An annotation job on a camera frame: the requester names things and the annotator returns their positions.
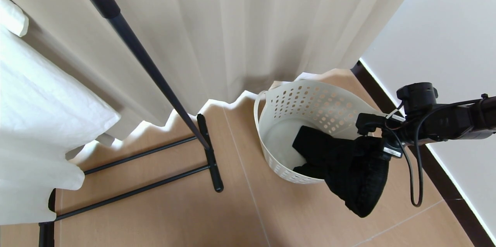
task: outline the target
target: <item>black garment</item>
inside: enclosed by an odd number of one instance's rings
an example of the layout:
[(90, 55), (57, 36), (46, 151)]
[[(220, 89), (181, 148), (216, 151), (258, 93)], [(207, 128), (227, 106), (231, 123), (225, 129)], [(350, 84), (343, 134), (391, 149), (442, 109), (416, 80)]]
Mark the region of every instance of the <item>black garment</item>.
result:
[(293, 148), (307, 161), (294, 171), (324, 179), (329, 189), (359, 217), (372, 212), (388, 179), (390, 158), (380, 151), (380, 138), (339, 139), (302, 126)]

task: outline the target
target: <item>clothes rack base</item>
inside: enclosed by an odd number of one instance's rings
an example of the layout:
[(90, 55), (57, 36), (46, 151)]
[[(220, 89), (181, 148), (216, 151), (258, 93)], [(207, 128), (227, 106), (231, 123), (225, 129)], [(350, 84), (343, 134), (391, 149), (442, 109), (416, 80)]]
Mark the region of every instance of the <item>clothes rack base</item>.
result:
[[(39, 237), (39, 247), (54, 247), (55, 246), (55, 240), (53, 238), (54, 235), (54, 227), (55, 221), (60, 221), (62, 219), (66, 219), (68, 217), (93, 210), (96, 208), (100, 208), (101, 206), (113, 203), (115, 201), (120, 201), (122, 199), (125, 199), (127, 197), (134, 196), (135, 194), (139, 194), (141, 192), (145, 192), (147, 190), (159, 187), (160, 185), (167, 184), (169, 182), (173, 182), (175, 180), (193, 175), (194, 173), (198, 173), (200, 171), (204, 171), (209, 169), (210, 171), (210, 176), (212, 178), (212, 183), (214, 186), (214, 189), (216, 192), (222, 192), (224, 189), (224, 184), (222, 182), (222, 179), (220, 177), (220, 172), (217, 166), (217, 162), (215, 160), (215, 154), (214, 154), (214, 149), (212, 146), (212, 142), (210, 140), (210, 136), (208, 133), (207, 129), (207, 123), (206, 119), (203, 115), (198, 114), (196, 117), (196, 120), (198, 122), (198, 127), (194, 124), (193, 120), (191, 120), (189, 114), (186, 112), (184, 107), (182, 106), (181, 102), (179, 99), (176, 97), (170, 86), (168, 85), (167, 81), (165, 81), (164, 77), (160, 73), (159, 69), (157, 66), (154, 64), (153, 60), (150, 58), (148, 53), (146, 52), (145, 48), (142, 46), (141, 42), (139, 39), (136, 37), (134, 34), (133, 30), (131, 27), (128, 25), (126, 20), (121, 14), (121, 9), (117, 5), (117, 2), (115, 0), (90, 0), (94, 7), (100, 12), (100, 14), (107, 19), (107, 21), (112, 25), (114, 28), (115, 32), (119, 34), (119, 37), (121, 37), (122, 41), (126, 44), (128, 49), (133, 53), (135, 58), (138, 60), (138, 62), (143, 66), (145, 71), (149, 74), (149, 76), (153, 79), (154, 83), (157, 85), (157, 87), (161, 90), (163, 95), (168, 99), (170, 104), (174, 107), (174, 109), (177, 111), (179, 116), (184, 120), (186, 125), (189, 127), (189, 129), (193, 132), (194, 136), (188, 137), (185, 139), (181, 139), (179, 141), (175, 141), (151, 150), (147, 150), (135, 155), (132, 155), (130, 157), (126, 157), (121, 160), (113, 161), (108, 164), (102, 165), (102, 166), (97, 166), (94, 169), (90, 169), (84, 172), (85, 175), (89, 175), (92, 173), (96, 173), (98, 171), (108, 169), (112, 166), (117, 166), (125, 162), (132, 161), (134, 159), (138, 159), (140, 157), (144, 157), (146, 155), (150, 155), (152, 153), (165, 150), (183, 143), (187, 143), (189, 141), (193, 141), (195, 139), (198, 139), (200, 143), (202, 144), (204, 150), (205, 150), (205, 155), (206, 155), (206, 160), (207, 163), (204, 166), (200, 166), (199, 168), (175, 175), (173, 177), (166, 178), (164, 180), (161, 180), (159, 182), (152, 183), (150, 185), (132, 190), (130, 192), (106, 199), (104, 201), (100, 201), (97, 203), (94, 203), (92, 205), (85, 206), (83, 208), (79, 208), (76, 210), (73, 210), (71, 212), (67, 212), (64, 214), (57, 215), (55, 220), (51, 222), (44, 222), (44, 223), (39, 223), (40, 226), (40, 237)], [(50, 210), (54, 211), (55, 210), (55, 189), (52, 191), (52, 194), (50, 196), (50, 199), (48, 200), (48, 208)]]

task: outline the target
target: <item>white plastic basket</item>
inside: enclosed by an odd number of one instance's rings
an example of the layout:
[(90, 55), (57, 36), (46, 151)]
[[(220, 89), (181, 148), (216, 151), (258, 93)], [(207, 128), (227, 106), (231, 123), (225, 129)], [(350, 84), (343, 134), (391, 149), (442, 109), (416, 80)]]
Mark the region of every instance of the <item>white plastic basket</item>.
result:
[[(258, 104), (264, 94), (266, 103), (258, 120)], [(320, 129), (336, 138), (355, 139), (359, 113), (384, 115), (355, 94), (318, 81), (294, 81), (262, 91), (253, 106), (265, 160), (278, 176), (298, 184), (324, 181), (292, 170), (305, 163), (292, 147), (300, 127)]]

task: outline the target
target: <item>floor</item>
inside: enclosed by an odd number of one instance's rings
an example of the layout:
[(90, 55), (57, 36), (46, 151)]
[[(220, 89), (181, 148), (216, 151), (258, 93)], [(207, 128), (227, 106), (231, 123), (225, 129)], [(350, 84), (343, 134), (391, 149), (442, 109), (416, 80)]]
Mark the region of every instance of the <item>floor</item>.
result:
[[(343, 87), (377, 107), (349, 70), (320, 81)], [(216, 193), (208, 171), (128, 199), (64, 219), (55, 225), (57, 247), (384, 247), (472, 246), (428, 176), (424, 204), (410, 204), (404, 159), (390, 163), (375, 210), (361, 219), (326, 184), (296, 185), (267, 166), (253, 124), (253, 97), (236, 105), (210, 102), (203, 111), (225, 189)], [(89, 169), (191, 134), (177, 114), (166, 127), (148, 126), (118, 149), (98, 145), (83, 162)], [(202, 166), (197, 141), (167, 149), (86, 177), (78, 191), (57, 191), (56, 210), (101, 201), (185, 170)], [(0, 228), (1, 247), (37, 246), (38, 225)]]

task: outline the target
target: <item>basket handle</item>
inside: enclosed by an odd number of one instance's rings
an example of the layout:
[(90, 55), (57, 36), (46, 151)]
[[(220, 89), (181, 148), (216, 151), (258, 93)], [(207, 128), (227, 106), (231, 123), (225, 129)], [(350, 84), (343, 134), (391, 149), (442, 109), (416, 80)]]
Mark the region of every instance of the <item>basket handle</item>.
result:
[(253, 105), (253, 118), (255, 119), (255, 126), (257, 127), (258, 136), (260, 136), (260, 131), (258, 130), (258, 105), (260, 104), (260, 100), (262, 99), (262, 95), (265, 94), (267, 90), (263, 90), (260, 92), (255, 99), (255, 104)]

